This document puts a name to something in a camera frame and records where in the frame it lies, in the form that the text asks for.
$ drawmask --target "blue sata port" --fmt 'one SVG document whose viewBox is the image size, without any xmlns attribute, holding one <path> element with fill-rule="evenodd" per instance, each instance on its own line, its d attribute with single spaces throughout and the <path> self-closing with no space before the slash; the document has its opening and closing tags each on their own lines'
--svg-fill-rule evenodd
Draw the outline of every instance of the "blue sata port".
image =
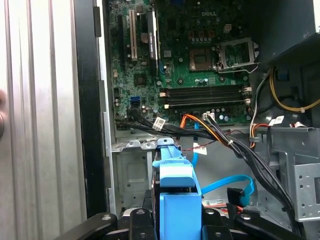
<svg viewBox="0 0 320 240">
<path fill-rule="evenodd" d="M 140 105 L 141 99 L 139 96 L 132 96 L 130 97 L 130 104 L 133 106 Z"/>
</svg>

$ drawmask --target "ram slot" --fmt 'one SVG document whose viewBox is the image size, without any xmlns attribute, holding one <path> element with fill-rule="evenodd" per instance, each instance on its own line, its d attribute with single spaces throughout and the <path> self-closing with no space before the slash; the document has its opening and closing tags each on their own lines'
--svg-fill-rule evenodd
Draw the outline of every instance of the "ram slot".
<svg viewBox="0 0 320 240">
<path fill-rule="evenodd" d="M 131 59 L 132 61 L 138 61 L 135 10 L 129 10 L 129 27 L 130 27 L 130 42 L 131 42 Z"/>
<path fill-rule="evenodd" d="M 162 89 L 164 108 L 180 108 L 187 106 L 247 104 L 248 94 L 243 92 L 242 85 L 208 86 Z"/>
</svg>

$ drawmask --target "pci express slot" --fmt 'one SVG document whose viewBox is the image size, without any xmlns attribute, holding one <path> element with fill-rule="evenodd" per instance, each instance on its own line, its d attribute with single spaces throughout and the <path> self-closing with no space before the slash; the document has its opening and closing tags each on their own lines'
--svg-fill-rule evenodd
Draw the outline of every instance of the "pci express slot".
<svg viewBox="0 0 320 240">
<path fill-rule="evenodd" d="M 129 27 L 130 27 L 130 42 L 131 42 L 131 59 L 132 61 L 138 61 L 135 10 L 129 10 Z"/>
<path fill-rule="evenodd" d="M 165 88 L 160 93 L 164 108 L 250 103 L 247 88 L 242 85 Z"/>
<path fill-rule="evenodd" d="M 147 25 L 149 36 L 149 57 L 150 73 L 152 76 L 158 75 L 158 43 L 157 43 L 157 19 L 155 9 L 147 12 Z"/>
<path fill-rule="evenodd" d="M 119 34 L 118 52 L 119 52 L 120 66 L 123 71 L 126 71 L 124 20 L 121 14 L 117 16 L 117 21 L 118 21 L 118 34 Z"/>
</svg>

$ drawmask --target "cpu socket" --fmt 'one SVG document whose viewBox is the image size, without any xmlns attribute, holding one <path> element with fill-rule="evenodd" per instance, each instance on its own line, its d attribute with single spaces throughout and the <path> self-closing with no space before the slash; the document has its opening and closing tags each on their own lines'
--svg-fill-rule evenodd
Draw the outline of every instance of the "cpu socket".
<svg viewBox="0 0 320 240">
<path fill-rule="evenodd" d="M 212 70 L 211 49 L 191 49 L 189 51 L 189 70 L 193 72 Z"/>
</svg>

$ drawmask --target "screw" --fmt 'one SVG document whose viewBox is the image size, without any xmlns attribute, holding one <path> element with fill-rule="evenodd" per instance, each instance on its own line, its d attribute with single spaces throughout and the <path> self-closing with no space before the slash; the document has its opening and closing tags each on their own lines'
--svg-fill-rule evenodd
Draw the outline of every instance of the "screw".
<svg viewBox="0 0 320 240">
<path fill-rule="evenodd" d="M 142 215 L 145 214 L 145 211 L 143 209 L 139 209 L 136 214 Z"/>
<path fill-rule="evenodd" d="M 103 215 L 103 216 L 101 217 L 101 219 L 104 220 L 104 221 L 107 221 L 107 220 L 110 220 L 110 219 L 111 219 L 111 216 L 108 215 L 108 214 L 106 214 L 106 215 Z"/>
<path fill-rule="evenodd" d="M 213 211 L 212 209 L 206 209 L 205 212 L 210 215 L 215 214 L 215 211 Z"/>
<path fill-rule="evenodd" d="M 244 220 L 250 220 L 251 217 L 248 214 L 241 214 L 241 218 Z"/>
</svg>

